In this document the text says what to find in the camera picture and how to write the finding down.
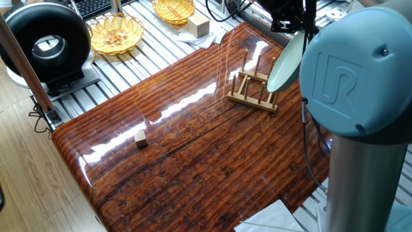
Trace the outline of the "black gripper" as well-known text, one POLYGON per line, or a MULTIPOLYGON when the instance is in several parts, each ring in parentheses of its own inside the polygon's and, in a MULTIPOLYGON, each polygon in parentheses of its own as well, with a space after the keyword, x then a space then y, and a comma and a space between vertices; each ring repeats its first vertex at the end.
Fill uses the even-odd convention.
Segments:
POLYGON ((303 0, 258 0, 272 18, 272 31, 294 34, 302 29, 303 0))

